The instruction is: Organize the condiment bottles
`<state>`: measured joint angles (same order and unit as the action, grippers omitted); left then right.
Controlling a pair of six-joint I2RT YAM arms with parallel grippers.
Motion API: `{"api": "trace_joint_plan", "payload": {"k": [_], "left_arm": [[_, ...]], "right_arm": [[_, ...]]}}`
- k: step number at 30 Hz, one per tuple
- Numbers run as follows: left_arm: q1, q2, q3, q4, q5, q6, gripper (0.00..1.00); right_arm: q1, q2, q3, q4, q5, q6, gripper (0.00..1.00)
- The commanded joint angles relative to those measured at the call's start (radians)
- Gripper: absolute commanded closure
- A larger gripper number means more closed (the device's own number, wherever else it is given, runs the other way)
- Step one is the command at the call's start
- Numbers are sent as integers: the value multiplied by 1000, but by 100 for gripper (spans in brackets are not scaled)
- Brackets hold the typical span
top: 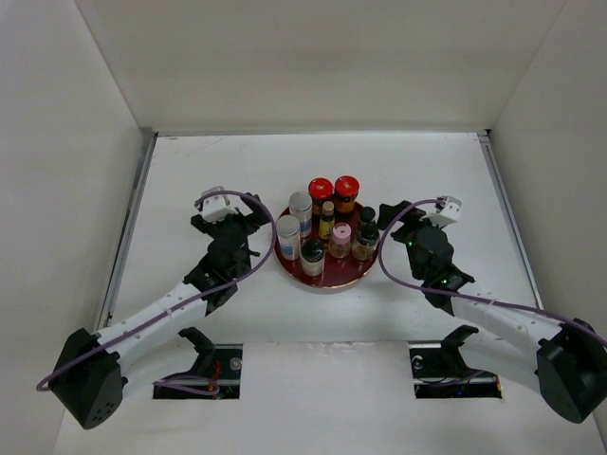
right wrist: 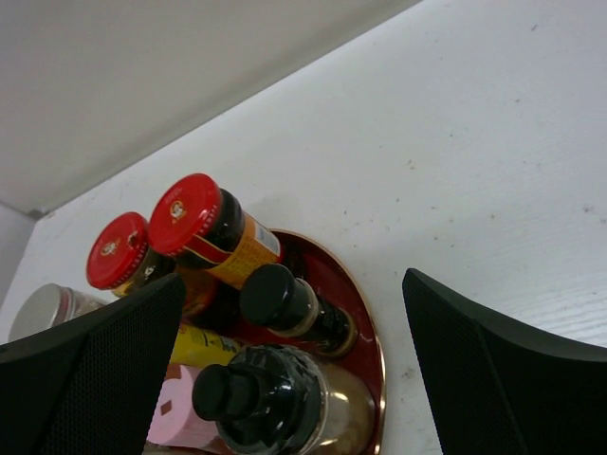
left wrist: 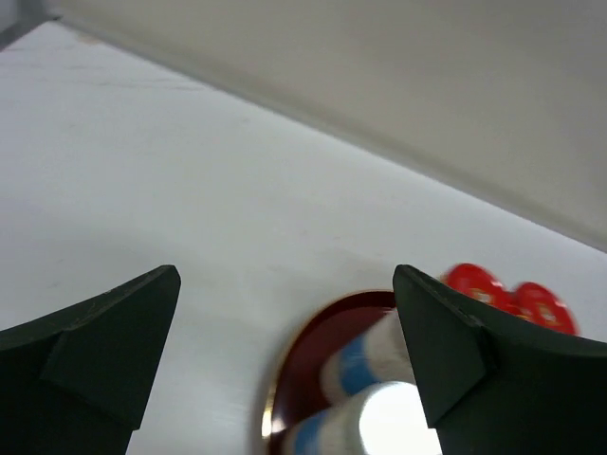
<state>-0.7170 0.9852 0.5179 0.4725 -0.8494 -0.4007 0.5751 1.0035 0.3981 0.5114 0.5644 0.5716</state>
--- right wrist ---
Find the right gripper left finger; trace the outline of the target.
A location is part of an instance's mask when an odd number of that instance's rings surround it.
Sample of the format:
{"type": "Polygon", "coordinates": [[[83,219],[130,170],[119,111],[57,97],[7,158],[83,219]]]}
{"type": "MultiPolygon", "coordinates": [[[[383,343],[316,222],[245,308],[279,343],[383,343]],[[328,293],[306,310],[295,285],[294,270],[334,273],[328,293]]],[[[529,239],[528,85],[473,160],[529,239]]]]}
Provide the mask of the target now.
{"type": "Polygon", "coordinates": [[[170,274],[2,345],[2,453],[142,453],[185,296],[170,274]]]}

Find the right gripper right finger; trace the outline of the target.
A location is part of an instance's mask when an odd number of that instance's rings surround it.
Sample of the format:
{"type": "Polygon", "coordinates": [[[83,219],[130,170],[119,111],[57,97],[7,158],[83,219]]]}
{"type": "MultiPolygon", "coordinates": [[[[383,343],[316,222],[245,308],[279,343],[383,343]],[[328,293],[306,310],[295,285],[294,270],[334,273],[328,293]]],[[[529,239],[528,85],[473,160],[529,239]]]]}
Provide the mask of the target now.
{"type": "Polygon", "coordinates": [[[605,453],[605,348],[489,309],[414,268],[402,291],[443,453],[605,453]]]}

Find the silver lid blue label jar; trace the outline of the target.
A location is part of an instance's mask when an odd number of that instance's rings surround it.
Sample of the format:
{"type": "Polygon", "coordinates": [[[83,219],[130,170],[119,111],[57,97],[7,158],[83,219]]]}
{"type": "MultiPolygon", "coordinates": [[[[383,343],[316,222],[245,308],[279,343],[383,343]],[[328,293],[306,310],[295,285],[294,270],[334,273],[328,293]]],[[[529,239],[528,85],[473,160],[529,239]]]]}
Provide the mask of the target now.
{"type": "Polygon", "coordinates": [[[43,332],[93,312],[108,301],[70,287],[48,283],[34,291],[22,305],[9,331],[9,341],[43,332]]]}

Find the pink lid spice bottle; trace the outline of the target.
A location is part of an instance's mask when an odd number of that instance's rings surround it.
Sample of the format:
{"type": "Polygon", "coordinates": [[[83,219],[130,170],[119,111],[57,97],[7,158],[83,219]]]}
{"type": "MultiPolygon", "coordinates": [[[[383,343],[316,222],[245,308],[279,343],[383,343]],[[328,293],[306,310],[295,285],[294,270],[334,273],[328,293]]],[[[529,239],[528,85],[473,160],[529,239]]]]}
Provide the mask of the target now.
{"type": "Polygon", "coordinates": [[[193,409],[196,367],[170,364],[156,402],[147,441],[158,446],[198,449],[211,454],[231,454],[215,423],[202,420],[193,409]]]}

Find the tall yellow label bottle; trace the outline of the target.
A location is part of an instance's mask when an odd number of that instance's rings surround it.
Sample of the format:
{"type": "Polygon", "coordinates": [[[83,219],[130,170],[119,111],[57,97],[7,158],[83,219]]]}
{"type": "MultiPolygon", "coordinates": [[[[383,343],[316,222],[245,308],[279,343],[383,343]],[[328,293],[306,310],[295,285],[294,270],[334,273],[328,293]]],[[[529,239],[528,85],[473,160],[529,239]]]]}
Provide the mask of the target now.
{"type": "Polygon", "coordinates": [[[181,324],[170,362],[198,369],[205,369],[212,364],[228,365],[241,349],[242,346],[231,338],[222,337],[210,330],[181,324]]]}

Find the red lid sauce jar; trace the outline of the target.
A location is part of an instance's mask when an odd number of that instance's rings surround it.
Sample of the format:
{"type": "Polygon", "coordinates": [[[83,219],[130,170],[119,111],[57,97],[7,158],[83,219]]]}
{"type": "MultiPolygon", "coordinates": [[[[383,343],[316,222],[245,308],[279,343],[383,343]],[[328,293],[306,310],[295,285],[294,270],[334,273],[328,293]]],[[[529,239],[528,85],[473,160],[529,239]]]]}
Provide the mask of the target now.
{"type": "Polygon", "coordinates": [[[235,289],[257,268],[284,256],[274,233],[204,173],[181,178],[160,197],[148,235],[154,251],[235,289]]]}
{"type": "Polygon", "coordinates": [[[139,213],[124,212],[112,220],[92,245],[85,267],[88,283],[118,298],[175,271],[175,261],[155,252],[149,224],[139,213]]]}

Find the black cap brown spice bottle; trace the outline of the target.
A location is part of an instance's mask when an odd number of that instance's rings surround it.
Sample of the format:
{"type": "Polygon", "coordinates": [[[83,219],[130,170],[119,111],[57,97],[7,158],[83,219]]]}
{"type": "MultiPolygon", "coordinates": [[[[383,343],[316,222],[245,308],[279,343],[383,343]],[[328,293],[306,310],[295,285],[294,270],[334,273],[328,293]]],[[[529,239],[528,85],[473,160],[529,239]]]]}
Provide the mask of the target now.
{"type": "Polygon", "coordinates": [[[376,420],[359,377],[287,345],[247,347],[206,367],[192,403],[236,454],[362,454],[376,420]]]}

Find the small black lid spice jar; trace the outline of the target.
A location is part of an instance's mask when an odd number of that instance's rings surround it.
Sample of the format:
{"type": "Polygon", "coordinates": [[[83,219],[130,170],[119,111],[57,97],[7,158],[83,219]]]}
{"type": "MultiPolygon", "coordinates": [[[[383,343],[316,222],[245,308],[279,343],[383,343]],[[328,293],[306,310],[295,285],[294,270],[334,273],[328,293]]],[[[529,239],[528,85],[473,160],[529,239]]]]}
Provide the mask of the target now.
{"type": "Polygon", "coordinates": [[[297,340],[319,355],[342,357],[356,344],[354,318],[281,264],[255,270],[240,291],[239,305],[249,323],[297,340]]]}

